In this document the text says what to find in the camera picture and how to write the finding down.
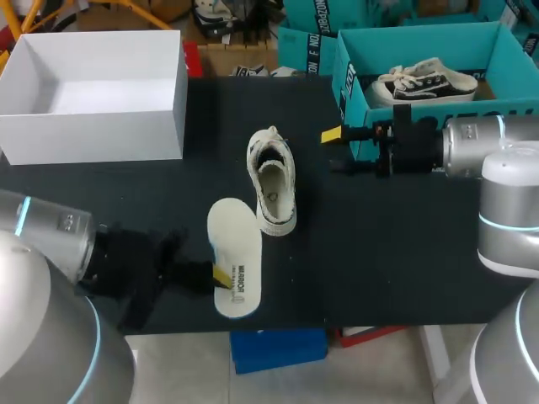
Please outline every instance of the blue box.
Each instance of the blue box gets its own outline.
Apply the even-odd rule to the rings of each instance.
[[[524,23],[518,23],[513,29],[513,35],[522,44],[522,49],[536,64],[539,64],[539,27],[531,28]]]
[[[405,19],[403,26],[413,25],[435,25],[435,24],[469,24],[478,23],[479,20],[474,13],[447,14],[436,17],[412,17]]]
[[[279,66],[330,76],[334,72],[337,39],[320,34],[308,34],[289,28],[285,20],[279,27]]]
[[[415,105],[414,121],[433,117],[441,128],[460,114],[539,113],[539,71],[507,27],[501,23],[420,25],[339,33],[332,88],[344,124],[372,127],[374,122],[391,120],[392,109],[371,109],[364,90],[394,66],[412,66],[433,56],[450,69],[486,81],[495,99]],[[378,157],[371,141],[355,142],[352,152],[360,160]]]
[[[482,0],[477,17],[479,21],[499,21],[513,28],[521,17],[520,0]]]
[[[413,0],[285,0],[293,29],[337,36],[341,29],[381,27],[414,10]]]
[[[370,26],[366,0],[285,0],[285,8],[291,27],[305,32],[337,36]]]
[[[238,375],[321,360],[328,352],[321,329],[231,332],[230,346]]]

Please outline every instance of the black sneaker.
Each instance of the black sneaker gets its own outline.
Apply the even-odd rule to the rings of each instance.
[[[395,104],[449,104],[473,101],[478,81],[445,67],[433,57],[406,67],[396,66],[372,83],[366,96],[372,108]]]

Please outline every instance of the white cardboard box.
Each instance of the white cardboard box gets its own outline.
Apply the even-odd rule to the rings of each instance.
[[[187,70],[179,31],[21,36],[0,77],[11,164],[180,159]]]

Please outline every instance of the white tile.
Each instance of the white tile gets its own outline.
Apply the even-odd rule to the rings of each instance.
[[[484,324],[461,324],[441,326],[441,332],[446,342],[447,355],[453,363],[459,355],[473,344]]]
[[[131,404],[227,404],[227,332],[129,336],[137,351]]]
[[[249,375],[231,364],[230,404],[431,404],[432,391],[416,330],[351,348],[319,362]]]

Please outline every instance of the shoelace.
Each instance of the shoelace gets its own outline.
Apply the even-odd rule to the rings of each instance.
[[[379,76],[378,81],[393,82],[395,84],[395,88],[399,90],[420,86],[421,82],[418,82],[417,78],[410,75],[410,73],[411,71],[409,68],[403,69],[402,66],[396,66],[391,69],[388,74],[382,74]]]

